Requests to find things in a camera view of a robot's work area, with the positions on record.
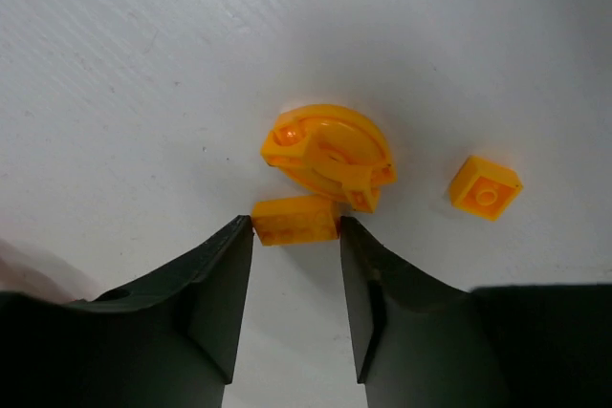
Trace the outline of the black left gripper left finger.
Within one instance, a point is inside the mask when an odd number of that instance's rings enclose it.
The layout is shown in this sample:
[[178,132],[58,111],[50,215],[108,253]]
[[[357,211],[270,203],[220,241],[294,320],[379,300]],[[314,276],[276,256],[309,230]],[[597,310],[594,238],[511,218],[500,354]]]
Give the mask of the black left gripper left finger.
[[5,407],[218,407],[232,382],[251,219],[92,301],[1,295]]

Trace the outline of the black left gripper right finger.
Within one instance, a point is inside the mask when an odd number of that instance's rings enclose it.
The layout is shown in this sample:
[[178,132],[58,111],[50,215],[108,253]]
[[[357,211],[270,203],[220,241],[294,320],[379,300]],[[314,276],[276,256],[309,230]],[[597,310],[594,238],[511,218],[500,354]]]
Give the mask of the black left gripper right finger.
[[340,221],[358,382],[371,407],[607,407],[611,288],[453,288]]

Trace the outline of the orange 1x3 lego plate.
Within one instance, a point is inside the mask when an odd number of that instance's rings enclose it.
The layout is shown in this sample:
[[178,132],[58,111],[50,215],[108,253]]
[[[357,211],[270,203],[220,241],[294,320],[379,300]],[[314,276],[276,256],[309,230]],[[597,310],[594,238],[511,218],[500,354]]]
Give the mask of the orange 1x3 lego plate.
[[263,246],[334,241],[339,237],[336,202],[310,195],[258,202],[251,222]]

